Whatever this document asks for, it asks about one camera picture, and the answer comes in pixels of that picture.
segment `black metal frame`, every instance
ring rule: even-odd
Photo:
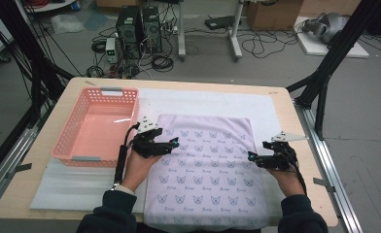
[[[293,92],[305,86],[300,96],[295,98],[295,102],[304,109],[310,109],[318,96],[315,131],[320,140],[324,140],[322,131],[329,80],[380,9],[381,0],[362,0],[343,30],[335,36],[318,69],[311,76],[287,87],[288,92]]]
[[[17,140],[22,131],[31,128],[41,118],[41,107],[48,99],[57,101],[64,90],[64,85],[59,76],[65,80],[71,80],[75,76],[53,64],[44,54],[37,39],[33,36],[26,21],[22,17],[15,0],[0,0],[0,19],[11,33],[15,42],[30,63],[30,68],[23,68],[20,59],[14,56],[21,73],[32,81],[31,100],[32,105],[19,121],[15,129],[0,147],[0,164],[9,153],[11,147]],[[4,46],[13,51],[2,33],[0,41]]]

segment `black sleeve cuff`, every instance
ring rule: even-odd
[[[131,214],[136,199],[136,196],[122,191],[108,190],[103,194],[103,207]]]
[[[283,216],[299,212],[313,212],[311,200],[305,195],[294,195],[281,202]]]

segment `pink plastic basket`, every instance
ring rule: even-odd
[[[124,136],[137,120],[138,94],[135,88],[84,88],[52,156],[67,166],[115,167]]]

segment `white cloth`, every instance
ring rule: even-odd
[[[167,232],[258,229],[269,215],[256,151],[246,118],[161,115],[158,142],[180,146],[156,163],[148,177],[146,224]]]

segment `white device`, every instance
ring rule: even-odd
[[[116,50],[116,38],[106,39],[106,55],[108,56],[109,63],[118,63],[119,56],[118,51]]]

